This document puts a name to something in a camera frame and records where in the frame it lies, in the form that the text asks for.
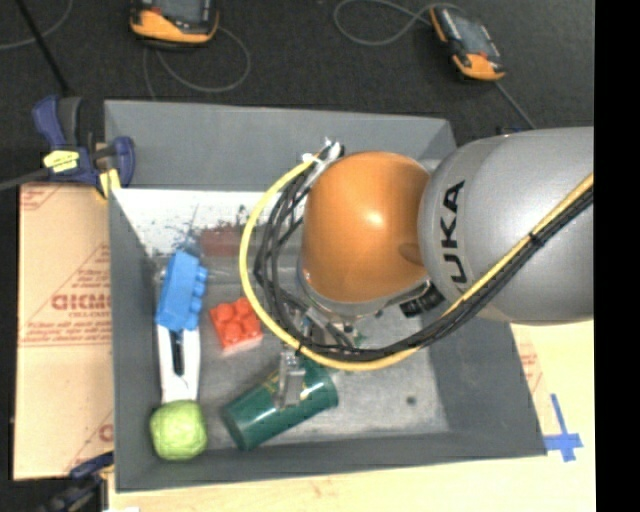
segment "yellow cable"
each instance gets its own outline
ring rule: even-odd
[[[410,355],[416,353],[420,350],[420,347],[409,348],[403,350],[401,352],[396,352],[394,354],[390,354],[388,356],[382,357],[380,359],[376,359],[375,361],[337,361],[335,359],[331,359],[329,357],[323,356],[322,354],[318,354],[313,352],[311,349],[302,345],[301,342],[291,336],[287,331],[285,331],[280,325],[278,325],[271,316],[265,311],[262,307],[262,304],[258,300],[253,287],[251,286],[251,281],[249,278],[249,272],[247,268],[247,255],[249,252],[249,242],[251,241],[251,234],[255,229],[255,226],[258,222],[258,217],[265,209],[269,201],[290,181],[295,179],[297,176],[302,174],[308,167],[311,165],[312,160],[308,162],[303,162],[298,164],[289,172],[284,174],[280,179],[278,179],[260,198],[258,204],[254,207],[249,219],[247,220],[247,224],[242,232],[242,239],[240,241],[240,253],[239,253],[239,271],[240,271],[240,281],[242,283],[242,288],[244,293],[251,303],[253,309],[256,314],[262,320],[262,322],[267,326],[267,328],[273,332],[278,338],[280,338],[287,345],[291,346],[294,350],[299,351],[302,355],[312,359],[313,361],[328,366],[330,368],[335,368],[338,370],[346,370],[346,371],[369,371],[369,370],[379,370],[388,366],[391,366],[403,359],[406,359]],[[539,233],[546,225],[548,225],[553,219],[555,219],[558,215],[560,215],[564,210],[566,210],[577,198],[579,198],[590,186],[593,185],[593,173],[591,173],[585,180],[580,183],[572,192],[570,192],[563,201],[561,201],[551,212],[549,212],[531,231],[533,235]],[[440,318],[450,313],[459,305],[467,300],[471,295],[476,293],[480,288],[486,285],[486,283],[493,279],[495,275],[502,270],[502,268],[508,263],[508,261],[518,252],[520,251],[529,241],[531,240],[531,235],[528,234],[522,240],[520,240],[500,261],[494,265],[484,276],[482,276],[473,286],[467,290],[467,292],[462,295],[445,313],[443,313]]]

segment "blue tape cross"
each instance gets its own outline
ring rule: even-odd
[[[564,422],[562,411],[560,410],[560,403],[554,393],[551,393],[551,402],[553,403],[553,409],[556,412],[562,433],[544,436],[544,444],[547,450],[560,450],[564,462],[576,460],[576,455],[573,451],[574,448],[582,448],[584,445],[578,434],[569,434],[569,432],[567,432],[567,426]]]

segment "green apple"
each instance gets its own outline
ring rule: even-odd
[[[207,424],[198,402],[168,402],[151,415],[153,447],[166,460],[189,460],[207,448]]]

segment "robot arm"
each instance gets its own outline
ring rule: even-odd
[[[326,166],[312,187],[304,186],[310,171],[301,164],[274,184],[249,218],[240,252],[243,288],[261,320],[287,344],[326,366],[371,370],[408,357],[476,314],[520,323],[593,315],[593,129],[477,141],[433,173],[397,156],[365,156],[375,158],[364,166],[351,157]],[[384,193],[373,192],[373,181]],[[265,272],[258,281],[276,306],[267,313],[251,289],[246,256],[257,216],[278,192],[272,229],[259,250]],[[285,220],[304,199],[302,294],[293,297],[278,286],[277,258],[294,229],[285,231]],[[326,243],[315,243],[323,236]],[[334,253],[332,238],[340,241],[335,250],[349,250]],[[383,262],[370,265],[373,259]],[[429,290],[451,303],[449,309],[382,349],[318,342],[296,323],[319,312],[329,330]]]

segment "white handle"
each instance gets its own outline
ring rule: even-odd
[[[182,331],[184,374],[177,375],[173,367],[171,332],[156,324],[162,403],[175,400],[197,400],[200,379],[200,330]]]

